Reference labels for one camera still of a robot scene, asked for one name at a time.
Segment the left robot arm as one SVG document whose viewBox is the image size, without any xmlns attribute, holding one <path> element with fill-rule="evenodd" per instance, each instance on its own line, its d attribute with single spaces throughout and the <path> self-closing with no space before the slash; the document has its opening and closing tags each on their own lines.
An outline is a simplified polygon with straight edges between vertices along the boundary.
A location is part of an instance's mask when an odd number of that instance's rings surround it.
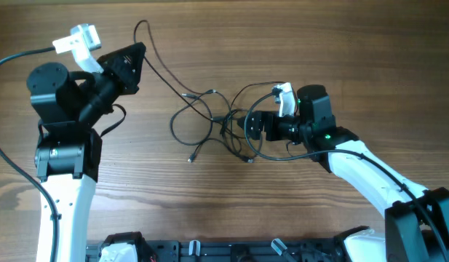
<svg viewBox="0 0 449 262">
<path fill-rule="evenodd" d="M 40 117 L 36 176 L 41 196 L 38 261 L 84 261 L 87 224 L 103 141 L 94 129 L 116 99 L 134 95 L 146 46 L 138 42 L 97 59 L 100 71 L 69 71 L 45 63 L 27 78 Z"/>
</svg>

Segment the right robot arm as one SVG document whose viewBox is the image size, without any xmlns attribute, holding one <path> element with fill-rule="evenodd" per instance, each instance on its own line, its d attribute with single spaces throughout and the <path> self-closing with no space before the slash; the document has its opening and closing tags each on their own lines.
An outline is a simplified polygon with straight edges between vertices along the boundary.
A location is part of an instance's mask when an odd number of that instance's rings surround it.
<svg viewBox="0 0 449 262">
<path fill-rule="evenodd" d="M 247 143 L 289 140 L 305 159 L 353 186 L 381 214 L 385 232 L 359 226 L 334 239 L 338 261 L 449 261 L 449 190 L 429 190 L 381 161 L 350 130 L 336 124 L 324 86 L 294 91 L 274 86 L 278 111 L 251 106 L 238 119 Z"/>
</svg>

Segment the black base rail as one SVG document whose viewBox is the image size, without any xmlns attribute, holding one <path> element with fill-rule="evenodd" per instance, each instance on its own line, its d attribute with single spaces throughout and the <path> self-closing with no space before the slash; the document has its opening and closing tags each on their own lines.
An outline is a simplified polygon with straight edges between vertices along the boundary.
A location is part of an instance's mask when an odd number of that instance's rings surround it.
<svg viewBox="0 0 449 262">
<path fill-rule="evenodd" d="M 385 261 L 385 252 L 384 235 L 367 226 L 294 241 L 147 241 L 139 232 L 127 232 L 88 244 L 85 261 Z"/>
</svg>

